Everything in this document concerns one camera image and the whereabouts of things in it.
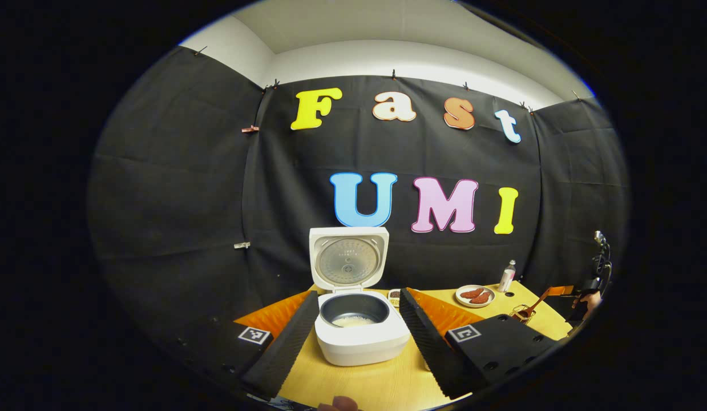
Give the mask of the brown wooden spoon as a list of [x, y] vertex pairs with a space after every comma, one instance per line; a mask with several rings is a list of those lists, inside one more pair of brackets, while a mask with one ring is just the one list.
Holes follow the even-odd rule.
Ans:
[[533, 305], [531, 305], [530, 307], [528, 307], [528, 309], [523, 310], [523, 311], [521, 312], [521, 317], [522, 317], [522, 319], [525, 320], [526, 322], [528, 322], [528, 321], [531, 319], [532, 315], [533, 315], [534, 309], [535, 309], [541, 302], [543, 302], [544, 299], [546, 299], [547, 296], [549, 296], [549, 295], [551, 294], [551, 291], [552, 291], [552, 287], [548, 287], [548, 288], [546, 289], [546, 291], [544, 291], [543, 294], [539, 297], [539, 299], [538, 299], [537, 302], [535, 302]]

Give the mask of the white round plate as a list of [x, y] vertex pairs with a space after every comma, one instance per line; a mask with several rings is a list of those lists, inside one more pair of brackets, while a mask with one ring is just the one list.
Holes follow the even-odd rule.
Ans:
[[[486, 292], [491, 292], [491, 298], [490, 298], [490, 302], [488, 304], [482, 304], [482, 305], [470, 304], [470, 301], [468, 299], [463, 299], [462, 297], [459, 296], [462, 292], [471, 291], [472, 289], [477, 289], [479, 287], [483, 287], [484, 291], [486, 291]], [[455, 297], [455, 301], [459, 302], [460, 304], [462, 304], [465, 307], [479, 309], [479, 308], [483, 308], [483, 307], [486, 307], [489, 304], [491, 304], [496, 299], [496, 292], [492, 291], [492, 289], [490, 289], [489, 287], [481, 286], [479, 284], [468, 284], [468, 285], [458, 288], [454, 294], [454, 297]]]

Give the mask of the small clear bottle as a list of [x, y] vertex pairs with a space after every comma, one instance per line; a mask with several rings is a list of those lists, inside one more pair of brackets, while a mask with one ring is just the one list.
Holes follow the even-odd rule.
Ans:
[[512, 284], [516, 274], [515, 264], [515, 260], [512, 259], [508, 263], [508, 266], [503, 270], [502, 278], [497, 288], [498, 292], [509, 291], [510, 285]]

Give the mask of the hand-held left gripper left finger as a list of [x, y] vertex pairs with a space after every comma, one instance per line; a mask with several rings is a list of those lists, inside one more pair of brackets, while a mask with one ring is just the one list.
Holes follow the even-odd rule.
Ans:
[[236, 319], [226, 311], [176, 331], [179, 356], [215, 385], [262, 400], [278, 395], [319, 315], [300, 292]]

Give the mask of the black backdrop cloth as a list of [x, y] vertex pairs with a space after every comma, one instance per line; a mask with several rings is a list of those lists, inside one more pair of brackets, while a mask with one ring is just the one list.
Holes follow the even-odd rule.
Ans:
[[176, 47], [108, 120], [88, 221], [113, 291], [167, 338], [305, 291], [309, 230], [358, 214], [390, 234], [379, 287], [493, 284], [512, 259], [535, 294], [578, 284], [595, 231], [619, 262], [630, 200], [623, 148], [593, 98], [529, 114], [413, 78], [263, 89]]

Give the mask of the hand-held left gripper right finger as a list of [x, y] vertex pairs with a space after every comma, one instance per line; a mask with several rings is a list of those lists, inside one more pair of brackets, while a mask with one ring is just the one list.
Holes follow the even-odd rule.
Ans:
[[557, 341], [514, 318], [482, 318], [410, 287], [399, 311], [442, 393], [455, 400], [514, 376]]

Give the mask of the white rice cooker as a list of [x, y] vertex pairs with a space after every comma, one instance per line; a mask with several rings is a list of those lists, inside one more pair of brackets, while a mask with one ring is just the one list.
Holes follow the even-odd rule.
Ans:
[[[324, 358], [335, 366], [390, 361], [410, 341], [405, 321], [387, 297], [370, 288], [386, 265], [389, 234], [384, 227], [313, 227], [310, 269], [321, 289], [315, 335]], [[341, 328], [339, 317], [364, 316], [377, 324]]]

